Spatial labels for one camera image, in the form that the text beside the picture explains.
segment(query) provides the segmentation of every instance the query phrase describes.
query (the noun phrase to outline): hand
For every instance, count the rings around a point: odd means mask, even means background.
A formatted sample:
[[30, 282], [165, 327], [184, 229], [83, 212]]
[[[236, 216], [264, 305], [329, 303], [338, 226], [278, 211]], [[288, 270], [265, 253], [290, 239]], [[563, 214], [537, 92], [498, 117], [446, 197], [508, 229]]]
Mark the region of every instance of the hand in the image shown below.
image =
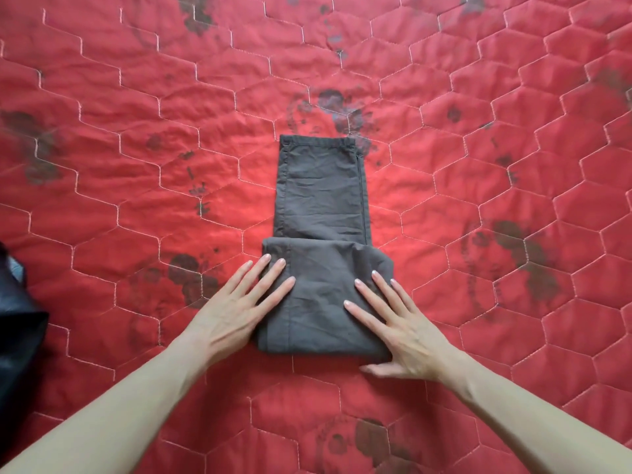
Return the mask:
[[394, 279], [391, 286], [373, 271], [373, 281], [388, 303], [356, 279], [355, 285], [375, 311], [386, 321], [369, 314], [357, 304], [344, 302], [344, 307], [362, 324], [378, 335], [391, 350], [389, 363], [371, 364], [360, 369], [378, 377], [406, 377], [446, 383], [452, 362], [464, 355], [448, 342], [446, 336], [415, 306], [406, 291]]
[[252, 287], [270, 259], [270, 254], [265, 254], [252, 269], [252, 261], [241, 266], [224, 287], [198, 311], [177, 339], [181, 345], [193, 346], [195, 351], [203, 353], [204, 367], [245, 346], [257, 323], [279, 304], [294, 286], [296, 279], [287, 278], [257, 305], [259, 299], [285, 268], [285, 260], [277, 260], [265, 276]]

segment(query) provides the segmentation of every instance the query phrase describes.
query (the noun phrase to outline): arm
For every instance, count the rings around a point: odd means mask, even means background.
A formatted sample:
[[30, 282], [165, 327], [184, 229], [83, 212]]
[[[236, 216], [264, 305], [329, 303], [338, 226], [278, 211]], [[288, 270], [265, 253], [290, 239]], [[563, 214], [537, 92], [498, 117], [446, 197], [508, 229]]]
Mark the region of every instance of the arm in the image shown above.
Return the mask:
[[614, 474], [632, 466], [631, 450], [483, 367], [450, 344], [396, 281], [391, 287], [378, 273], [373, 278], [388, 304], [362, 282], [356, 287], [385, 324], [353, 303], [344, 305], [382, 338], [393, 360], [363, 371], [443, 383], [533, 474]]
[[287, 279], [258, 306], [285, 266], [244, 264], [161, 354], [15, 457], [1, 474], [125, 474], [206, 368], [242, 348], [257, 323], [294, 285]]

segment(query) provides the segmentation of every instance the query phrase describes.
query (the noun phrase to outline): dark garment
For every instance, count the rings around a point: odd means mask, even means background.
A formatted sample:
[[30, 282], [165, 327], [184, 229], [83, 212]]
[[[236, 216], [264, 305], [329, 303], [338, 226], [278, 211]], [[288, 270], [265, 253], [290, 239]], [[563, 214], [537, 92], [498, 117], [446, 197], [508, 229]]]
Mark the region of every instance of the dark garment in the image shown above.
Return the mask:
[[274, 237], [264, 240], [270, 266], [287, 266], [273, 289], [290, 276], [296, 285], [257, 328], [259, 349], [389, 357], [383, 342], [347, 311], [350, 300], [375, 311], [355, 289], [376, 270], [392, 277], [390, 258], [371, 247], [364, 161], [352, 138], [281, 136]]
[[48, 313], [27, 294], [22, 268], [0, 244], [0, 416], [43, 341]]

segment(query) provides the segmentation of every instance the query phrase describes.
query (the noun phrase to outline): person's right arm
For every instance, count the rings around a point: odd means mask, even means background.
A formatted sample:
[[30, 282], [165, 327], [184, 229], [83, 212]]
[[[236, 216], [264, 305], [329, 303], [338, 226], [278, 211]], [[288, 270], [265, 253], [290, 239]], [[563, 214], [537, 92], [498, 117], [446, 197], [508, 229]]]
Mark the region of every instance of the person's right arm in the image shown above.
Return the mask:
[[630, 449], [482, 366], [450, 344], [396, 281], [391, 287], [378, 273], [373, 278], [388, 304], [364, 283], [356, 287], [385, 323], [351, 302], [344, 306], [386, 343], [393, 360], [363, 371], [443, 383], [533, 474], [632, 472]]

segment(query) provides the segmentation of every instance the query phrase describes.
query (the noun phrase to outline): folded gray fabric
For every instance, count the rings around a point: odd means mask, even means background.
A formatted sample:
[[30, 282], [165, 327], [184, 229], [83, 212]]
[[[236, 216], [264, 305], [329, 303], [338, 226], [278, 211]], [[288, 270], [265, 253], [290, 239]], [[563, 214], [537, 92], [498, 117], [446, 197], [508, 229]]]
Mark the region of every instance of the folded gray fabric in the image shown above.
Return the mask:
[[386, 279], [392, 261], [371, 245], [364, 161], [351, 138], [281, 136], [274, 237], [264, 240], [270, 266], [287, 266], [296, 285], [257, 327], [259, 349], [271, 353], [365, 355], [386, 359], [383, 342], [344, 310], [343, 301], [375, 311], [353, 281]]

